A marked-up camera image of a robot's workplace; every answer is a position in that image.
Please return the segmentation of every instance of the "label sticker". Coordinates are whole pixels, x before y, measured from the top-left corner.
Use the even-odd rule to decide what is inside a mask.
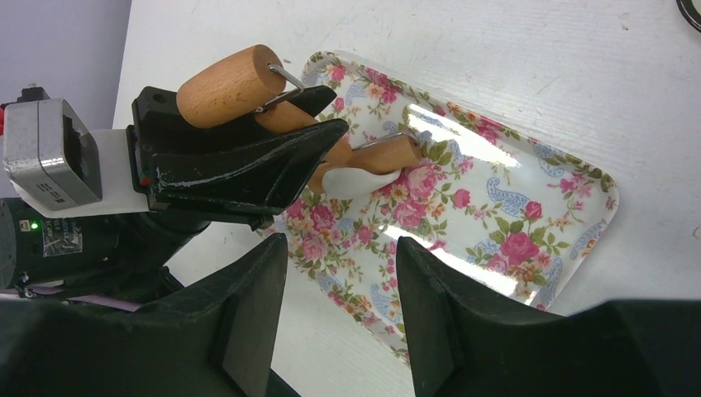
[[[41,222],[44,258],[83,252],[83,230],[75,219],[46,219]]]

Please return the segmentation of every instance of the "white ceramic piece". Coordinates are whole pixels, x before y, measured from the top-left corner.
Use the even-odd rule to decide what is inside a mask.
[[[336,168],[324,174],[322,186],[330,199],[357,199],[393,183],[401,170],[375,175],[361,168]]]

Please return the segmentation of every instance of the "black plastic part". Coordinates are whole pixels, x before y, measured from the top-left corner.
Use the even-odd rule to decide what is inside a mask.
[[[677,0],[677,5],[684,19],[693,26],[694,29],[701,32],[701,10],[696,9],[694,0]]]
[[[16,102],[0,104],[0,108],[4,109],[7,105],[11,105],[13,103],[35,102],[46,99],[51,99],[51,97],[49,97],[49,94],[46,93],[46,90],[44,90],[43,87],[23,88],[21,91],[21,96],[17,98]]]
[[[64,153],[70,169],[81,180],[83,179],[83,168],[80,164],[81,156],[80,134],[73,129],[73,120],[64,116]]]
[[[417,397],[701,395],[699,302],[614,301],[563,318],[408,237],[397,274]]]
[[[115,260],[131,265],[136,273],[158,270],[210,223],[170,211],[125,213],[115,218],[122,227]]]
[[[134,313],[0,302],[3,395],[295,396],[270,375],[287,268],[276,234]]]
[[[147,304],[185,288],[170,274],[167,266],[148,273],[139,273],[119,285],[109,295],[115,299]]]
[[[117,235],[113,218],[49,219],[20,198],[0,199],[1,288],[13,287],[23,273],[32,284],[102,273]]]
[[[179,114],[175,96],[144,88],[132,104],[134,126],[127,128],[134,188],[154,211],[267,227],[348,130],[335,119],[278,136],[252,114],[199,129]],[[335,97],[330,88],[315,87],[291,102],[316,116]]]

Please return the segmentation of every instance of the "tray rim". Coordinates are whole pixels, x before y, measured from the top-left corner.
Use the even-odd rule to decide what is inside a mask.
[[[384,67],[382,65],[378,65],[372,61],[364,60],[357,55],[353,55],[353,54],[350,54],[350,53],[345,52],[345,51],[336,51],[336,52],[317,51],[317,52],[315,52],[313,55],[310,56],[309,60],[303,66],[303,72],[302,72],[303,79],[307,78],[310,75],[314,75],[314,74],[325,75],[324,72],[315,71],[315,69],[319,70],[319,65],[327,65],[328,63],[330,63],[334,60],[339,60],[341,63],[352,65],[353,68],[356,70],[359,67],[360,68],[370,68],[370,69],[374,69],[375,71],[378,71],[380,73],[384,73],[387,76],[389,76],[392,80],[399,80],[402,83],[406,84],[407,87],[411,87],[411,88],[414,88],[415,90],[422,91],[424,93],[428,93],[430,95],[430,98],[432,99],[431,102],[436,103],[437,105],[446,106],[448,103],[452,103],[452,104],[457,105],[459,111],[464,113],[465,115],[468,114],[469,112],[472,112],[472,113],[475,113],[476,115],[478,115],[479,117],[486,117],[488,119],[491,119],[492,121],[495,121],[504,127],[507,127],[507,128],[516,127],[515,131],[518,132],[518,134],[522,138],[524,138],[524,140],[522,141],[522,142],[524,142],[524,145],[525,145],[525,142],[530,142],[530,143],[537,142],[538,144],[541,144],[541,145],[546,146],[548,148],[556,149],[556,150],[560,151],[555,146],[549,144],[547,142],[547,140],[541,141],[540,139],[531,138],[531,135],[528,132],[536,131],[536,130],[533,130],[530,128],[524,128],[522,126],[518,126],[517,124],[511,123],[511,122],[503,122],[502,117],[497,117],[494,115],[494,113],[492,113],[488,110],[484,110],[484,108],[482,108],[480,106],[473,105],[470,103],[465,103],[465,101],[455,99],[452,95],[446,94],[445,92],[443,92],[440,89],[426,90],[425,87],[420,85],[420,84],[407,83],[407,81],[411,81],[411,79],[406,79],[406,76],[404,76],[400,73],[393,72],[390,68]],[[582,164],[588,165],[588,166],[593,167],[594,169],[597,169],[597,170],[601,170],[599,167],[592,165],[588,161],[581,160],[579,157],[577,157],[575,155],[571,155],[571,154],[564,152],[564,151],[560,151],[560,152],[562,152],[563,154],[567,154],[567,155],[571,156],[572,158],[575,158],[575,159],[581,161]],[[563,168],[563,169],[568,170],[568,171],[572,171],[574,166],[570,163],[563,163],[560,165],[560,168]],[[586,232],[588,232],[590,229],[592,229],[593,226],[596,226],[599,224],[603,225],[601,230],[600,230],[600,232],[603,233],[605,228],[610,224],[611,220],[613,220],[615,214],[618,211],[618,205],[619,205],[619,200],[620,200],[620,193],[618,190],[618,186],[616,185],[615,180],[613,178],[611,178],[608,173],[605,173],[602,171],[602,174],[607,175],[609,177],[610,185],[609,185],[608,192],[605,190],[601,190],[601,191],[604,194],[610,196],[611,199],[615,199],[616,205],[613,207],[613,209],[609,209],[608,211],[597,211],[595,213],[595,214],[597,214],[596,218],[598,218],[598,216],[600,215],[601,221],[592,220],[591,223],[588,224],[586,228],[583,228],[582,233],[584,233],[584,234]],[[598,203],[599,203],[599,205],[603,204],[603,202],[600,200],[598,201]],[[567,240],[567,241],[568,242],[569,241],[577,242],[581,238],[581,236],[582,235],[579,235],[579,237],[575,237],[574,240]],[[600,234],[599,234],[599,236],[597,236],[595,238],[595,241],[598,242],[599,239],[600,239]],[[293,261],[293,266],[295,268],[298,268],[296,261],[292,258],[290,258],[290,259],[291,259],[291,261]],[[554,299],[556,299],[557,295],[563,290],[564,286],[570,281],[571,277],[574,275],[574,273],[576,273],[576,271],[579,269],[581,264],[584,262],[584,259],[586,259],[586,258],[582,257],[581,255],[577,255],[575,259],[569,259],[569,258],[567,259],[567,261],[569,262],[570,265],[567,266],[567,268],[565,268],[563,266],[563,270],[560,273],[560,279],[556,281],[557,284],[554,286],[555,288],[552,290],[553,298],[549,302],[549,304],[551,304],[552,301],[554,301]],[[307,276],[309,277],[310,280],[313,280],[313,277],[311,277],[310,275],[307,275]],[[319,280],[314,280],[314,282],[315,282],[315,284],[320,283]],[[540,290],[537,291],[536,295],[534,295],[534,296],[538,296],[540,293]],[[323,286],[321,286],[321,291],[324,293],[327,292],[324,290]],[[537,300],[538,299],[532,299],[531,304],[528,304],[528,305],[535,306],[535,302]],[[388,325],[388,326],[392,325],[389,320],[385,320],[385,319],[382,319],[381,323]],[[402,354],[398,354],[397,350],[395,349],[398,341],[395,341],[393,337],[390,337],[390,338],[383,337],[383,335],[381,333],[380,334],[376,333],[376,331],[373,331],[372,329],[370,329],[369,326],[364,325],[364,328],[367,328],[368,331],[370,331],[370,333],[373,334],[373,336],[376,339],[378,339],[380,342],[382,342],[386,348],[388,348],[392,353],[394,353],[394,355],[397,358],[400,358],[401,360],[403,360],[404,362],[406,362],[408,364],[408,357],[404,356]]]

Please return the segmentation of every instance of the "blue paisley pattern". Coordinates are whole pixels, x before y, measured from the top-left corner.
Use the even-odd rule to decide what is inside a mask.
[[[552,267],[544,274],[548,283],[541,288],[538,294],[541,297],[541,302],[547,307],[555,298],[557,285],[560,283],[560,275],[562,274],[562,258],[553,256]]]
[[[597,239],[600,232],[606,227],[606,224],[599,222],[589,228],[584,234],[577,239],[577,242],[572,246],[572,251],[570,252],[570,259],[575,260],[579,253],[587,246],[589,240]]]
[[[362,81],[356,81],[348,87],[346,91],[346,106],[353,104],[353,98],[365,97],[365,84]]]
[[[487,194],[495,203],[501,203],[501,210],[512,217],[518,218],[521,216],[521,211],[528,204],[528,197],[516,192],[508,192],[498,189],[497,186],[501,181],[496,176],[487,180]]]
[[[374,304],[375,308],[380,314],[383,315],[383,317],[395,324],[402,322],[401,310],[396,310],[396,315],[394,317],[389,315],[389,303],[392,302],[392,298],[382,295],[379,292],[379,285],[372,284],[370,287],[370,298],[372,299],[372,303]]]
[[[321,73],[305,73],[302,76],[302,83],[307,87],[314,87],[319,85],[322,81],[323,74]]]
[[[460,145],[458,145],[458,142],[455,140],[448,141],[448,148],[447,150],[453,154],[453,160],[452,163],[455,164],[455,166],[460,165],[463,161],[467,160],[468,156],[462,154],[460,151]]]
[[[446,128],[446,126],[443,125],[443,122],[442,122],[440,119],[436,118],[436,117],[431,117],[431,116],[429,116],[429,115],[427,115],[427,114],[418,114],[418,115],[416,115],[416,116],[417,116],[418,119],[421,120],[422,122],[425,122],[425,123],[427,123],[427,124],[431,124],[432,126]]]
[[[486,240],[475,244],[475,246],[472,247],[472,251],[477,252],[480,248],[482,248],[482,252],[484,254],[494,255],[497,252],[499,252],[499,245],[493,240]],[[474,256],[467,257],[467,261],[470,263],[474,263],[475,259],[477,258],[475,258]]]
[[[541,143],[534,143],[533,152],[535,152],[536,156],[538,157],[538,163],[540,164],[541,169],[545,171],[548,176],[552,178],[560,178],[565,174],[565,170],[561,169],[560,167],[549,165],[545,160],[543,160],[545,158],[552,158],[554,155],[561,155],[564,157],[565,153],[563,151],[558,151],[553,147],[543,145]]]
[[[431,135],[431,133],[428,131],[419,132],[417,134],[418,141],[422,144],[426,143],[427,145],[429,145],[429,147],[431,147],[433,145],[433,141],[431,139],[432,137],[433,137],[433,135]]]
[[[336,223],[338,228],[340,230],[344,230],[346,232],[353,232],[353,219],[351,218],[343,218],[340,221]]]
[[[397,132],[398,127],[396,122],[384,122],[382,125],[383,131],[387,132],[388,134],[394,134]]]
[[[324,293],[331,292],[334,285],[338,288],[338,290],[343,290],[343,284],[341,284],[339,280],[329,275],[317,275],[317,282],[319,283],[319,286],[322,287],[322,291],[324,291]]]

